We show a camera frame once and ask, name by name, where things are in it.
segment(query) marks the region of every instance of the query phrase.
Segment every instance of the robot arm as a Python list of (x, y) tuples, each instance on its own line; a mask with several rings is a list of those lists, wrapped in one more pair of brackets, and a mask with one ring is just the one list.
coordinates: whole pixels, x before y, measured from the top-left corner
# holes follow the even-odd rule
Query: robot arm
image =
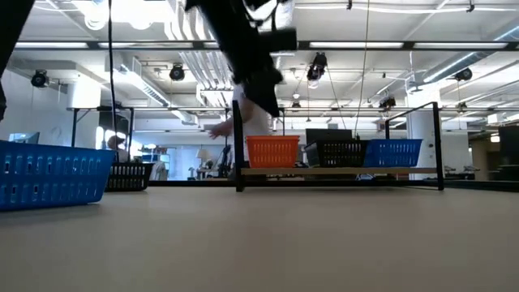
[[(247, 0), (256, 9), (267, 0)], [(234, 80), (242, 84), (248, 99), (273, 117), (279, 117), (274, 86), (283, 80), (270, 56), (273, 51), (296, 50), (294, 29), (260, 33), (242, 0), (187, 0), (186, 11), (198, 7), (232, 67)]]

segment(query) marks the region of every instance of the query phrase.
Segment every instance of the black cord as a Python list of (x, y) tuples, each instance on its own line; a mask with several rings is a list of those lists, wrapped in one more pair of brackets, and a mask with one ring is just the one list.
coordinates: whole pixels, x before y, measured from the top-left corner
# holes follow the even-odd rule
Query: black cord
[[(117, 119), (115, 113), (115, 87), (114, 87), (114, 50), (112, 47), (112, 0), (108, 0), (108, 55), (110, 64), (110, 90), (112, 91), (112, 125), (114, 128), (115, 140), (117, 141)], [(119, 162), (119, 153), (115, 151), (115, 161)]]

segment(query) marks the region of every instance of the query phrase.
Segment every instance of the wooden shelf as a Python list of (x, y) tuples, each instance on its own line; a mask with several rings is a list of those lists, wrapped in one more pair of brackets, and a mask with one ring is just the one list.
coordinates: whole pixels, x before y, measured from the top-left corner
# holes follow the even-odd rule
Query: wooden shelf
[(243, 175), (258, 174), (435, 174), (436, 168), (412, 168), (412, 167), (338, 167), (338, 168), (266, 168), (266, 169), (242, 169)]

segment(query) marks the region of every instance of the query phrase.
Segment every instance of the spotlight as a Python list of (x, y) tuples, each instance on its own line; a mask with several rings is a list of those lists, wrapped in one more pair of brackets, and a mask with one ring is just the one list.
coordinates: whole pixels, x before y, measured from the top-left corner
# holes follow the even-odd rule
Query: spotlight
[(184, 80), (184, 77), (186, 75), (184, 74), (184, 69), (182, 69), (182, 64), (174, 64), (173, 69), (171, 69), (171, 72), (169, 73), (169, 77), (173, 81), (181, 81)]
[(397, 101), (395, 101), (394, 96), (384, 97), (380, 100), (379, 108), (381, 109), (391, 109), (393, 106), (397, 105)]
[(323, 77), (324, 68), (327, 65), (328, 60), (326, 59), (326, 55), (324, 53), (317, 53), (315, 55), (314, 61), (310, 65), (310, 69), (308, 69), (308, 87), (317, 88), (317, 86), (319, 85), (319, 79)]
[(454, 75), (454, 79), (457, 81), (471, 80), (472, 79), (472, 70), (469, 68), (461, 70)]
[(35, 88), (48, 88), (49, 87), (49, 77), (47, 77), (47, 71), (45, 70), (36, 70), (36, 73), (31, 79), (31, 84)]

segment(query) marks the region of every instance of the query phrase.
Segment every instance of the black metal rack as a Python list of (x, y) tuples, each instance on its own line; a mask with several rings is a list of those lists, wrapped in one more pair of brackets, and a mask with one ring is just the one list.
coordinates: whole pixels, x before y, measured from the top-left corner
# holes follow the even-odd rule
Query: black metal rack
[[(243, 156), (243, 127), (242, 116), (238, 102), (233, 101), (234, 117), (234, 160), (236, 173), (236, 191), (241, 192), (245, 187), (437, 187), (439, 191), (444, 189), (443, 164), (441, 156), (441, 129), (440, 110), (437, 102), (429, 102), (425, 105), (408, 110), (391, 117), (386, 121), (386, 139), (389, 139), (389, 122), (394, 118), (410, 114), (432, 105), (433, 124), (435, 129), (435, 168), (316, 168), (316, 169), (246, 169)], [(297, 181), (297, 182), (248, 182), (247, 175), (258, 174), (436, 174), (438, 178), (431, 181)]]
[[(79, 108), (70, 108), (69, 110), (71, 110), (74, 114), (73, 114), (73, 121), (72, 121), (72, 141), (71, 141), (71, 147), (75, 147), (75, 136), (76, 136), (76, 132), (77, 132), (77, 123), (81, 121), (81, 119), (83, 119), (88, 113), (90, 113), (91, 111), (109, 111), (111, 112), (112, 111), (112, 107), (111, 106), (99, 106), (99, 107), (96, 107), (96, 108), (91, 108), (91, 109), (79, 109)], [(130, 149), (131, 147), (131, 140), (133, 138), (133, 124), (134, 124), (134, 120), (135, 120), (135, 109), (132, 108), (132, 107), (123, 107), (123, 106), (119, 106), (116, 108), (116, 110), (130, 110), (130, 128), (128, 129), (128, 139), (127, 139), (127, 149)], [(80, 111), (85, 111), (85, 113), (83, 115), (81, 115), (79, 118), (78, 118), (78, 113)], [(128, 151), (128, 161), (130, 160), (130, 151)]]

